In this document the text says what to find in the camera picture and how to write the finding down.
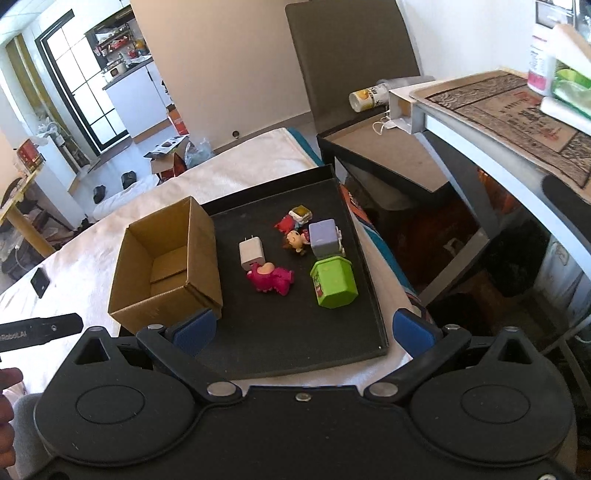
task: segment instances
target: blue gripper pad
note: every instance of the blue gripper pad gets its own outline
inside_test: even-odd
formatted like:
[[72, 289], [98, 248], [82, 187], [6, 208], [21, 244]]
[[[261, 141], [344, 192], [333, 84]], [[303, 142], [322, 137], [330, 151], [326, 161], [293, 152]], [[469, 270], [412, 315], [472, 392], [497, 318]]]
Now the blue gripper pad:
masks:
[[396, 341], [413, 358], [425, 353], [443, 338], [441, 329], [407, 309], [398, 309], [394, 314], [392, 331]]
[[196, 356], [213, 340], [216, 325], [215, 314], [209, 309], [204, 309], [191, 318], [167, 328], [164, 337], [186, 354]]

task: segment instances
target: black shoe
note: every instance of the black shoe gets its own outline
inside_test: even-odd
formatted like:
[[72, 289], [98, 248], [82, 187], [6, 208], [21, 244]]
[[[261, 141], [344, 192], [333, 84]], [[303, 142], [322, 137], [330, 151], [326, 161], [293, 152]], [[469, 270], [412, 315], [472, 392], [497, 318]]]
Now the black shoe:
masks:
[[103, 199], [105, 198], [106, 189], [107, 187], [105, 187], [104, 185], [99, 185], [98, 187], [95, 187], [95, 194], [92, 197], [92, 199], [95, 201], [96, 204], [103, 201]]
[[138, 176], [135, 174], [133, 170], [121, 175], [121, 183], [123, 184], [124, 190], [127, 187], [133, 185], [136, 181], [138, 181]]

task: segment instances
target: chair backrest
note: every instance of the chair backrest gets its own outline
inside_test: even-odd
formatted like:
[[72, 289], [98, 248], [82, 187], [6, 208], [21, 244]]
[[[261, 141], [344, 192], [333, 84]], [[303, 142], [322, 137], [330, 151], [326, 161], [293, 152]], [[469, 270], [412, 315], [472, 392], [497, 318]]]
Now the chair backrest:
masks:
[[318, 133], [355, 118], [351, 92], [420, 74], [395, 0], [313, 0], [285, 12]]

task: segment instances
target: pink dinosaur toy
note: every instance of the pink dinosaur toy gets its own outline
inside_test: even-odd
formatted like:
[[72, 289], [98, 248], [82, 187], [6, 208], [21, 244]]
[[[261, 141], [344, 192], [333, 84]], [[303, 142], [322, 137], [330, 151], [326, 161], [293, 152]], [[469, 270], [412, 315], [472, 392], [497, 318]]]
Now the pink dinosaur toy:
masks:
[[287, 295], [290, 285], [294, 282], [294, 271], [275, 267], [272, 263], [259, 265], [253, 263], [250, 272], [246, 274], [257, 291], [275, 290], [279, 295]]

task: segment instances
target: doorway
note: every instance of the doorway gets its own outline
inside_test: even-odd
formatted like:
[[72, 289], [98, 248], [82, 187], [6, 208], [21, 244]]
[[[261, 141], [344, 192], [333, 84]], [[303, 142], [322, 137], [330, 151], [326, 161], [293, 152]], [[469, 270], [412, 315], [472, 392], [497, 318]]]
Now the doorway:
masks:
[[36, 42], [62, 100], [95, 153], [125, 138], [127, 130], [103, 90], [107, 81], [73, 11]]

